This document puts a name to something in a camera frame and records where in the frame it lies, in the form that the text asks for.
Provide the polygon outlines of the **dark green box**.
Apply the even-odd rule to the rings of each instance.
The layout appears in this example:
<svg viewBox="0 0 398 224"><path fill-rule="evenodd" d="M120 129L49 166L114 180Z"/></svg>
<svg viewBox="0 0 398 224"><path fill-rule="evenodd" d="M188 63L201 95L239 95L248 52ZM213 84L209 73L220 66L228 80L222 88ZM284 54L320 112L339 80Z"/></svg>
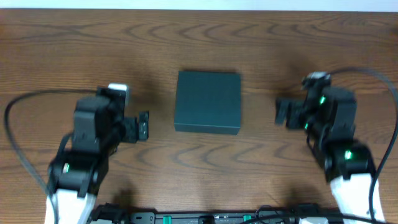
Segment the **dark green box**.
<svg viewBox="0 0 398 224"><path fill-rule="evenodd" d="M237 135L241 129L241 105L240 74L179 71L176 131Z"/></svg>

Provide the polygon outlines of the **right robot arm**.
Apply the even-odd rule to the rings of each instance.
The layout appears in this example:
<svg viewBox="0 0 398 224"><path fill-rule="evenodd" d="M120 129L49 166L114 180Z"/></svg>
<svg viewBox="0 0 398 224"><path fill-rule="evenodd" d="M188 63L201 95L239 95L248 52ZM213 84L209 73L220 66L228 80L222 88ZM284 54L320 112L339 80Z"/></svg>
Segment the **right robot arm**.
<svg viewBox="0 0 398 224"><path fill-rule="evenodd" d="M305 100L278 98L276 124L302 129L307 144L342 213L384 220L379 194L369 206L371 182L376 174L367 145L354 138L356 99L352 91L331 86L311 87Z"/></svg>

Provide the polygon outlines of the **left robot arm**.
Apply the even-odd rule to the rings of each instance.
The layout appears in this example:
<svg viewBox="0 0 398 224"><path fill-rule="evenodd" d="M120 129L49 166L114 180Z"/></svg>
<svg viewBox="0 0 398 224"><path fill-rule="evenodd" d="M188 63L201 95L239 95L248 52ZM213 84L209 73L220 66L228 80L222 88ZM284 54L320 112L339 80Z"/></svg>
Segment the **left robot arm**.
<svg viewBox="0 0 398 224"><path fill-rule="evenodd" d="M49 165L48 223L86 223L100 185L109 170L109 158L122 142L135 144L149 137L149 112L124 115L124 92L110 91L77 101L74 129L62 139Z"/></svg>

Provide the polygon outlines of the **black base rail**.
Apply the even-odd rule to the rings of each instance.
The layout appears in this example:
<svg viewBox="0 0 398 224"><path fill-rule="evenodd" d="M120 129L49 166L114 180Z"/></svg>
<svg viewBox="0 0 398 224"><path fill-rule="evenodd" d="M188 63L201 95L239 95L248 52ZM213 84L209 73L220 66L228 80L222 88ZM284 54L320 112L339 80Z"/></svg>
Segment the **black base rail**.
<svg viewBox="0 0 398 224"><path fill-rule="evenodd" d="M284 215L298 212L311 214L335 213L337 208L321 208L315 203L299 204L290 208L263 205L257 210L213 210L208 212L158 212L155 209L124 209L118 204L106 203L97 206L90 214L87 224L218 224L242 223L249 219L261 218L269 215Z"/></svg>

